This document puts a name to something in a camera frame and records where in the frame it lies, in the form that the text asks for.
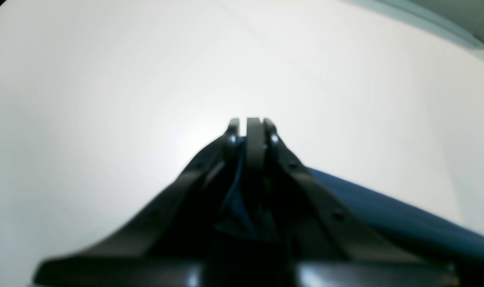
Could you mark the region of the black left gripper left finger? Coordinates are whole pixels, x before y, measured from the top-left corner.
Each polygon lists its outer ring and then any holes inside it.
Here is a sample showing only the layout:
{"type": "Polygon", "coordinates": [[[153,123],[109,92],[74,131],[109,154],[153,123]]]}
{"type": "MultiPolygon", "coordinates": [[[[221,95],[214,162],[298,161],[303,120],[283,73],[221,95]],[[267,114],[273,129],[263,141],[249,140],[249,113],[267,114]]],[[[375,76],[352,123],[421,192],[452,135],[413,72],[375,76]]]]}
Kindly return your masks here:
{"type": "Polygon", "coordinates": [[[44,260],[35,287],[200,287],[218,212],[239,165],[240,120],[98,243],[44,260]]]}

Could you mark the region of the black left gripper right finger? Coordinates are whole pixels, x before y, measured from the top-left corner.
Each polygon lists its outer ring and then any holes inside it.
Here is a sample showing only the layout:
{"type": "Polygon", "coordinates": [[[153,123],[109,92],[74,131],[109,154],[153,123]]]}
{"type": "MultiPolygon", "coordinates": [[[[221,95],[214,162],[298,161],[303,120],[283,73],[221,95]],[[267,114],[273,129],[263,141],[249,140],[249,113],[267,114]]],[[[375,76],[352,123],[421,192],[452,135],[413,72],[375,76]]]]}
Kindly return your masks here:
{"type": "Polygon", "coordinates": [[[286,147],[275,124],[247,119],[247,205],[272,220],[290,287],[457,287],[449,263],[401,249],[363,223],[286,147]]]}

